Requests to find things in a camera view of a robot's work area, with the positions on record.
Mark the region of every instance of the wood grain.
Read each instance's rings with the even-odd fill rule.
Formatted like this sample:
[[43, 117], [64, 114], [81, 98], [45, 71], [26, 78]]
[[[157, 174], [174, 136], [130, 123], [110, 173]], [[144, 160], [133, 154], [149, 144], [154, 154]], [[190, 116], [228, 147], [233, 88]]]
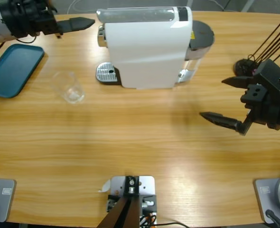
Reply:
[[[173, 89], [99, 84], [96, 67], [109, 58], [97, 44], [98, 21], [60, 40], [41, 35], [35, 41], [43, 60], [20, 95], [0, 98], [0, 178], [17, 181], [9, 221], [97, 226], [107, 199], [98, 190], [110, 177], [152, 175], [159, 222], [261, 222], [252, 182], [280, 177], [280, 131], [253, 124], [242, 137], [198, 113], [245, 118], [243, 90], [221, 80], [233, 76], [233, 64], [255, 51], [280, 15], [194, 12], [194, 19], [209, 24], [216, 41], [193, 80]], [[50, 78], [61, 70], [75, 72], [83, 103], [70, 105], [54, 94]]]

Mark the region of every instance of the coffee machine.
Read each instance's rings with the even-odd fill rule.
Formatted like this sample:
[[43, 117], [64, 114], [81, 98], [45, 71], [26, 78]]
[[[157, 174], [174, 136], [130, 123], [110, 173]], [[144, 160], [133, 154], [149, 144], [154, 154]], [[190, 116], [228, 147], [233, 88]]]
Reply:
[[186, 58], [192, 32], [189, 7], [99, 9], [98, 43], [110, 63], [96, 77], [125, 88], [172, 88]]

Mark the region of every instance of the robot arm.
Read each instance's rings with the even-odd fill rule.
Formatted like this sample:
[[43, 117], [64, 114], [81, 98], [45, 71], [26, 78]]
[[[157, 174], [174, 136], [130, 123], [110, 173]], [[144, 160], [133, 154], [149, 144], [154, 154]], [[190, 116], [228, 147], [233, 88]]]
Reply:
[[57, 22], [48, 0], [0, 0], [0, 43], [28, 35], [38, 36], [79, 31], [94, 24], [93, 19], [72, 18]]

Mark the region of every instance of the teal plastic tray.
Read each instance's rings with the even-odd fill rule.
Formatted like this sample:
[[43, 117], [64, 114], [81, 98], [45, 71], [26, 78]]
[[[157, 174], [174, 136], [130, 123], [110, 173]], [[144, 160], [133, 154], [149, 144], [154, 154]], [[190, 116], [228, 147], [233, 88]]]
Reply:
[[18, 95], [44, 55], [41, 47], [14, 44], [0, 57], [0, 97]]

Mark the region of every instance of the sticker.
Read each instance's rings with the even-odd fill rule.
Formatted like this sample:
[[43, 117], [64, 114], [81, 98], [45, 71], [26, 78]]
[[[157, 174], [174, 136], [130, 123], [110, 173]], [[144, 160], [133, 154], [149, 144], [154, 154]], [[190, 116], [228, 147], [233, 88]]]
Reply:
[[191, 39], [195, 39], [195, 33], [194, 33], [194, 31], [192, 31]]
[[11, 195], [12, 189], [3, 188], [2, 195]]
[[266, 187], [260, 187], [260, 192], [261, 193], [270, 193], [270, 188], [268, 186]]

